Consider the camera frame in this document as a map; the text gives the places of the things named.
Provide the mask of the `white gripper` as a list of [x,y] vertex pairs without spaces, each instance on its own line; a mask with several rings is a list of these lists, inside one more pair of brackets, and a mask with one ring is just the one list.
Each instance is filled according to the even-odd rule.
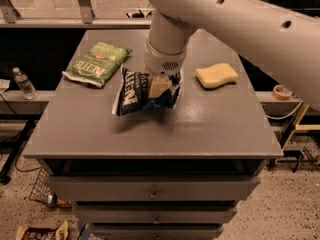
[[158,98],[171,87],[172,82],[168,76],[180,72],[185,57],[185,51],[174,55],[164,54],[146,41],[144,56],[146,71],[154,75],[149,89],[149,98]]

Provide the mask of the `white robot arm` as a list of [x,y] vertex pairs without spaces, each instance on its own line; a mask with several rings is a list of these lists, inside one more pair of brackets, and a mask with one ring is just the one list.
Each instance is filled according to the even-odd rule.
[[149,0],[154,7],[145,64],[180,71],[199,28],[320,109],[320,21],[260,0]]

